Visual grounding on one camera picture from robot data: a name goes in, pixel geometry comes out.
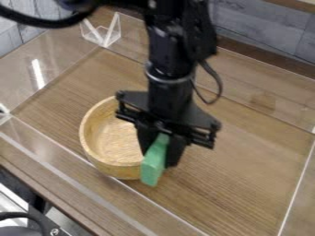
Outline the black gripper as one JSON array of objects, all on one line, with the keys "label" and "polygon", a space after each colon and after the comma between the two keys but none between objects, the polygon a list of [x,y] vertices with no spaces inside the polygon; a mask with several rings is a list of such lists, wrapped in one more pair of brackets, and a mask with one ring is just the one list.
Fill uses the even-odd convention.
[{"label": "black gripper", "polygon": [[222,123],[193,101],[175,114],[168,109],[163,113],[150,109],[150,94],[146,91],[119,90],[116,100],[116,117],[134,124],[142,154],[147,153],[159,133],[174,135],[166,151],[167,168],[178,166],[189,145],[214,149]]}]

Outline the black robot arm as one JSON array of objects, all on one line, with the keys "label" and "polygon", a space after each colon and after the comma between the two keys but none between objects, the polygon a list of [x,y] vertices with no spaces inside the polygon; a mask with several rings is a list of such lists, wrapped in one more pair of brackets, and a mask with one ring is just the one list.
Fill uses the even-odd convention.
[{"label": "black robot arm", "polygon": [[218,119],[197,105],[197,70],[203,67],[217,82],[207,59],[217,54],[217,32],[209,0],[56,0],[82,17],[102,6],[142,14],[150,39],[146,63],[148,89],[116,93],[119,119],[134,124],[143,153],[164,135],[166,166],[179,164],[186,147],[213,148],[222,129]]}]

